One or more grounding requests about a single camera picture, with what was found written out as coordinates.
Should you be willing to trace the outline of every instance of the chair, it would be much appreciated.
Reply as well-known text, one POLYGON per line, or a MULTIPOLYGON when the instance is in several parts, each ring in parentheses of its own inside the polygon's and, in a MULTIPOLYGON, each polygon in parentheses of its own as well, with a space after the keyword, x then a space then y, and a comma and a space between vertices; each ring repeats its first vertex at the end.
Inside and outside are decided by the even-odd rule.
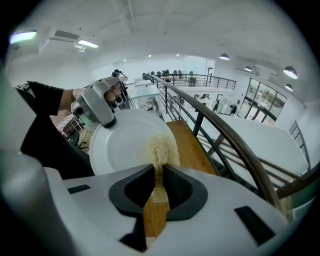
POLYGON ((78 148, 81 149, 81 150, 88 149, 87 146, 81 147, 82 144, 87 144, 85 141, 82 141, 82 142, 80 143, 80 145, 78 145, 79 139, 80 139, 80 134, 79 134, 78 131, 75 131, 72 135, 70 135, 70 136, 68 137, 68 142, 69 142, 70 144, 75 145, 76 147, 78 147, 78 148))

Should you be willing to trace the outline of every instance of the window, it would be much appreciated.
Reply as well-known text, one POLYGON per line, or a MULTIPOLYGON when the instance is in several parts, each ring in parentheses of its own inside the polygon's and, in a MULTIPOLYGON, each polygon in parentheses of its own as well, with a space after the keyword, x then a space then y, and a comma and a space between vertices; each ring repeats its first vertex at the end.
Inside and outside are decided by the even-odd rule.
POLYGON ((286 101, 275 89, 251 78, 238 116, 273 126, 286 101))
POLYGON ((254 97, 254 101, 263 106, 265 109, 269 110, 276 97, 276 94, 276 90, 263 83, 260 83, 259 89, 254 97))
POLYGON ((274 99, 274 102, 270 108, 270 112, 278 118, 280 115, 281 110, 283 109, 285 103, 287 101, 287 98, 280 94, 279 92, 276 94, 276 97, 274 99))
POLYGON ((250 99, 254 99, 257 89, 259 87, 259 82, 253 79, 250 79, 248 91, 246 92, 246 96, 250 99))
POLYGON ((238 113, 238 116, 241 118, 245 118, 250 110, 250 107, 251 107, 251 102, 249 100, 245 99, 242 103, 242 106, 241 106, 241 109, 238 113))

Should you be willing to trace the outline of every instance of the fluorescent light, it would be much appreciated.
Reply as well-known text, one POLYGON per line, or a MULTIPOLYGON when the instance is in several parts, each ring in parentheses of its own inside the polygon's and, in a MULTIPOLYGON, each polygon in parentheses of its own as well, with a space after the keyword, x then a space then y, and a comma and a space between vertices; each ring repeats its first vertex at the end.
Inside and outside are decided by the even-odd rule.
POLYGON ((222 53, 219 58, 226 61, 230 60, 229 56, 225 53, 222 53))
POLYGON ((249 66, 246 66, 246 67, 244 68, 244 70, 249 71, 249 72, 252 72, 252 69, 251 69, 251 67, 249 67, 249 66))
POLYGON ((35 37, 37 32, 31 31, 31 32, 22 32, 18 34, 14 34, 10 38, 10 44, 14 44, 20 41, 30 40, 35 37))
POLYGON ((287 88, 290 92, 293 92, 293 91, 294 91, 294 89, 292 88, 292 85, 289 84, 289 83, 286 84, 284 87, 287 88))
POLYGON ((73 47, 74 47, 74 48, 77 48, 77 49, 82 49, 82 48, 83 48, 83 46, 77 45, 77 44, 75 44, 73 47))
POLYGON ((293 79, 298 79, 297 71, 292 66, 287 66, 283 72, 293 79))
POLYGON ((92 47, 92 48, 97 48, 97 47, 99 47, 99 45, 94 44, 94 43, 92 43, 92 42, 87 42, 87 41, 85 41, 85 40, 80 40, 80 41, 78 42, 78 44, 84 45, 84 46, 90 46, 90 47, 92 47))

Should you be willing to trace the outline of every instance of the railing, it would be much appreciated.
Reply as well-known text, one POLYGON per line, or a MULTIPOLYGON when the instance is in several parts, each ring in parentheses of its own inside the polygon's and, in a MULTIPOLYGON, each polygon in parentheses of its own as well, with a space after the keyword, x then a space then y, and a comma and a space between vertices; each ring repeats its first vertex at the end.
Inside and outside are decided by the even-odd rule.
MULTIPOLYGON (((208 145, 208 142, 206 140, 204 140, 204 138, 200 137, 199 140, 207 148, 210 147, 208 145)), ((233 148, 229 144, 223 142, 223 139, 219 140, 219 138, 217 140, 213 139, 213 141, 217 144, 217 146, 219 146, 220 150, 223 151, 222 153, 225 158, 227 158, 229 161, 232 161, 233 163, 235 163, 238 166, 247 170, 247 167, 244 165, 244 163, 242 162, 240 157, 235 153, 235 151, 233 150, 233 148)), ((215 158, 213 148, 210 148, 207 153, 211 157, 215 158)), ((295 182, 295 181, 301 182, 302 181, 302 178, 300 176, 298 176, 298 175, 296 175, 296 174, 294 174, 284 168, 281 168, 281 167, 279 167, 269 161, 266 161, 263 158, 258 157, 258 159, 261 162, 262 166, 264 167, 266 173, 274 181, 277 181, 277 183, 272 182, 272 181, 271 181, 271 183, 276 188, 276 192, 278 194, 278 197, 279 197, 279 195, 282 195, 283 192, 287 188, 293 187, 293 182, 295 182)))
POLYGON ((156 75, 156 77, 166 81, 170 85, 184 87, 209 87, 234 90, 237 83, 237 81, 212 76, 212 74, 161 74, 156 75))
POLYGON ((242 180, 235 175, 234 170, 230 166, 229 162, 225 158, 224 154, 221 152, 219 148, 219 144, 217 141, 222 141, 222 139, 226 139, 230 146, 235 150, 235 152, 239 155, 240 159, 243 161, 244 165, 252 175, 252 178, 256 184, 256 187, 258 189, 258 194, 260 197, 265 199, 270 204, 274 205, 278 209, 280 209, 280 202, 277 197, 277 194, 274 190, 274 187, 269 179, 269 176, 265 169, 263 168, 261 162, 259 159, 255 156, 255 154, 252 152, 252 150, 248 147, 248 145, 244 142, 244 140, 225 122, 223 121, 217 114, 213 113, 210 109, 205 107, 202 103, 194 99, 189 94, 185 93, 184 91, 181 91, 177 87, 169 84, 168 82, 164 81, 161 78, 158 78, 157 76, 152 76, 153 83, 156 84, 157 88, 159 89, 161 96, 161 101, 165 106, 165 111, 167 114, 169 114, 170 118, 174 120, 184 120, 182 117, 180 111, 177 110, 175 104, 178 105, 179 109, 181 109, 188 118, 194 123, 193 128, 193 135, 195 136, 196 140, 198 141, 199 145, 203 149, 203 151, 206 153, 206 156, 210 160, 210 163, 215 171, 218 170, 215 163, 212 161, 206 150, 204 149, 203 145, 197 138, 197 134, 201 132, 203 136, 206 138, 208 143, 211 145, 213 150, 217 153, 219 158, 221 159, 225 169, 227 170, 230 178, 238 183, 242 183, 242 180), (176 97, 173 97, 171 93, 168 91, 172 90, 174 93, 176 93, 181 99, 184 99, 186 102, 188 102, 192 107, 194 107, 196 110, 198 110, 197 118, 194 119, 193 116, 184 108, 184 106, 180 103, 179 100, 176 99, 176 97), (201 127, 203 119, 206 118, 219 132, 220 132, 220 138, 217 139, 217 141, 213 141, 210 136, 207 134, 207 132, 201 127))
POLYGON ((305 139, 300 131, 300 128, 298 126, 297 121, 294 121, 293 125, 291 126, 291 128, 289 130, 289 133, 292 136, 292 138, 294 139, 295 143, 301 149, 301 151, 306 159, 306 162, 308 163, 308 171, 310 171, 311 166, 310 166, 308 149, 306 147, 305 139))

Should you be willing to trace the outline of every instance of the table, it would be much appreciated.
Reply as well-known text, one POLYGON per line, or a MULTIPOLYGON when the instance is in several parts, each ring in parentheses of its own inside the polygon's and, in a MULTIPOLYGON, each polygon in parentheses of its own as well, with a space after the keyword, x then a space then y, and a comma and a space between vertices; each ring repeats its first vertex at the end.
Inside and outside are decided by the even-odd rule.
POLYGON ((144 80, 144 81, 139 81, 139 82, 136 82, 134 84, 134 87, 142 87, 142 86, 146 86, 146 85, 151 85, 151 80, 144 80))
POLYGON ((67 134, 64 132, 64 129, 65 129, 65 127, 66 127, 69 123, 72 125, 72 127, 73 127, 76 131, 78 131, 77 128, 76 128, 76 126, 74 126, 74 124, 72 123, 73 121, 75 121, 75 122, 76 122, 76 126, 79 126, 80 129, 82 130, 81 125, 78 123, 77 119, 75 118, 75 116, 74 116, 73 114, 67 115, 67 116, 56 126, 56 128, 57 128, 57 130, 58 130, 61 134, 63 134, 63 135, 65 135, 66 137, 68 137, 67 134))
POLYGON ((130 98, 134 102, 137 110, 153 111, 156 116, 159 116, 159 106, 157 97, 159 97, 160 91, 154 84, 146 86, 140 86, 133 89, 133 93, 130 98))

